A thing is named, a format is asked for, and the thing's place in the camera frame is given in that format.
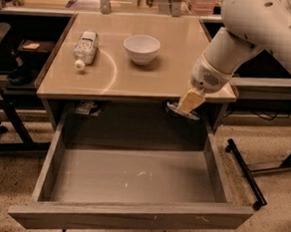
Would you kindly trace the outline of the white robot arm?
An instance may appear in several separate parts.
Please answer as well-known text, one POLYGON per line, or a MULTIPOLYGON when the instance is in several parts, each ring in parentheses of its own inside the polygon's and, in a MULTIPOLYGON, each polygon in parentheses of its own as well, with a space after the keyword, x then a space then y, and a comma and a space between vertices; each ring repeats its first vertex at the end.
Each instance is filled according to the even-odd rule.
POLYGON ((266 51, 291 74, 291 3, 288 0, 224 0, 224 24, 192 68, 177 111, 189 116, 205 95, 219 92, 246 61, 266 51))

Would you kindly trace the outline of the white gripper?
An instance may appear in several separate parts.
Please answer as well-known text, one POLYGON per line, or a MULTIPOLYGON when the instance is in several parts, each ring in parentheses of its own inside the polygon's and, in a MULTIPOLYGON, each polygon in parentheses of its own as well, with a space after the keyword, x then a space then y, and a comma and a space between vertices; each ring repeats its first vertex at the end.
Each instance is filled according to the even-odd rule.
POLYGON ((180 97, 177 109, 183 114, 191 113, 205 102, 205 94, 219 92, 231 77, 231 74, 223 74, 212 67, 202 54, 191 70, 190 84, 194 88, 180 97))

